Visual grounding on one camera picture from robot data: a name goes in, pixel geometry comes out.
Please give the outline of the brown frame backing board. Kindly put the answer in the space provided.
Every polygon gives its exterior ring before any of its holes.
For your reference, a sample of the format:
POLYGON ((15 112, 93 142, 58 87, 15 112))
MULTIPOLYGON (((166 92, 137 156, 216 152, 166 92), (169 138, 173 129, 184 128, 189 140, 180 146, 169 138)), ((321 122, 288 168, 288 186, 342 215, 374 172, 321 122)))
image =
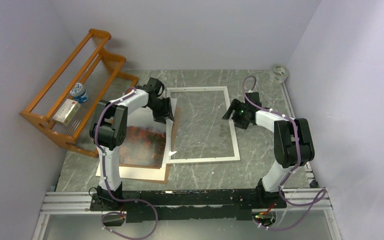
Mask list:
MULTIPOLYGON (((175 117, 175 122, 173 122, 171 133, 167 134, 168 142, 166 144, 167 157, 166 157, 166 166, 165 166, 165 168, 169 167, 169 170, 170 170, 170 166, 167 165, 167 159, 168 159, 168 157, 170 157, 173 154, 172 151, 174 150, 175 137, 177 136, 177 127, 178 127, 178 123, 179 123, 179 120, 180 120, 180 113, 179 112, 175 113, 174 117, 175 117)), ((167 181, 168 181, 168 175, 166 175, 166 181, 165 182, 152 182, 152 181, 145 181, 145 182, 166 184, 167 181)))

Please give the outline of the white paper mat sheet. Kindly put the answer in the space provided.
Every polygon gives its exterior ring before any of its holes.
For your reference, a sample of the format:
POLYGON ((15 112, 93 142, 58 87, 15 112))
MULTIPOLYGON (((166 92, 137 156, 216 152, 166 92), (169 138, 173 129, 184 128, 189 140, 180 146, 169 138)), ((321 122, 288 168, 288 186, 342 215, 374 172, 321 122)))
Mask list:
POLYGON ((118 167, 119 178, 148 182, 165 182, 169 170, 169 167, 146 168, 121 165, 118 167))

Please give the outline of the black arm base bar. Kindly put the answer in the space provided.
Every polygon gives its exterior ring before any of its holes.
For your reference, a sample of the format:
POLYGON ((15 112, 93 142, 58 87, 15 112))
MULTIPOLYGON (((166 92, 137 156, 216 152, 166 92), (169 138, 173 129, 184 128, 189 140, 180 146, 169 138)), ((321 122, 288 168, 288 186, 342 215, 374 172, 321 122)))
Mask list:
POLYGON ((285 209, 278 193, 261 186, 211 190, 124 191, 122 202, 92 195, 92 212, 123 212, 127 223, 168 220, 236 219, 251 220, 258 212, 285 209))

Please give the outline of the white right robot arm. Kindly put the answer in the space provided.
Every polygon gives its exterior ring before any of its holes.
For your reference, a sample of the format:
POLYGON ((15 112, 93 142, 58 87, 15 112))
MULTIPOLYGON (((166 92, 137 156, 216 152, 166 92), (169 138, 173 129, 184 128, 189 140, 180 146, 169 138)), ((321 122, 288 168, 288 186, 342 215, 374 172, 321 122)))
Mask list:
POLYGON ((266 208, 274 201, 273 193, 284 185, 286 177, 315 158, 315 148, 307 119, 290 118, 262 107, 257 92, 245 93, 244 99, 244 102, 233 99, 222 119, 233 120, 240 129, 253 124, 273 133, 275 162, 261 180, 263 189, 254 195, 256 204, 266 208))

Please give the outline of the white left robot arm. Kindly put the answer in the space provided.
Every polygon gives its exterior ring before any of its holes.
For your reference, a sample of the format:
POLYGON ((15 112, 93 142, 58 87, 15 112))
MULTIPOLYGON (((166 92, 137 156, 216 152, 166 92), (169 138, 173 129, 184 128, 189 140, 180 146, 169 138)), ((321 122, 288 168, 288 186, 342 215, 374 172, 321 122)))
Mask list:
POLYGON ((127 137, 128 116, 138 109, 149 109, 156 123, 174 121, 170 97, 162 97, 165 85, 157 78, 149 78, 145 85, 131 87, 123 96, 96 106, 89 135, 98 151, 100 180, 97 194, 110 210, 117 210, 123 203, 123 187, 120 177, 120 158, 116 151, 127 137))

